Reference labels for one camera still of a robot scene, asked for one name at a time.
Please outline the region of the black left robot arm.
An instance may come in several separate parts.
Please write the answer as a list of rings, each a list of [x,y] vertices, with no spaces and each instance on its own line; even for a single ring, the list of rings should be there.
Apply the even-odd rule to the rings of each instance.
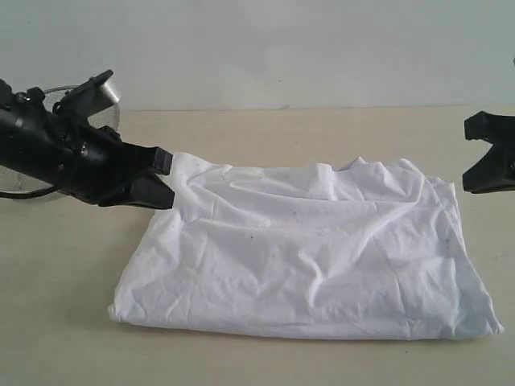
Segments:
[[[53,192],[99,207],[170,209],[175,193],[161,179],[172,155],[160,147],[122,141],[89,118],[119,102],[108,69],[67,92],[51,110],[38,88],[13,92],[1,83],[1,164],[47,187],[27,193],[4,191],[6,199],[35,199]]]

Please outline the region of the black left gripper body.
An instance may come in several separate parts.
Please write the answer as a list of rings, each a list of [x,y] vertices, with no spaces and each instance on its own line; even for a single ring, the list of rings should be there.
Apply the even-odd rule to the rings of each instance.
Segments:
[[[72,175],[64,181],[60,193],[100,207],[100,200],[120,186],[149,171],[151,147],[137,146],[121,140],[108,126],[95,129],[72,120],[58,120],[64,127],[76,127],[76,165],[64,164]]]

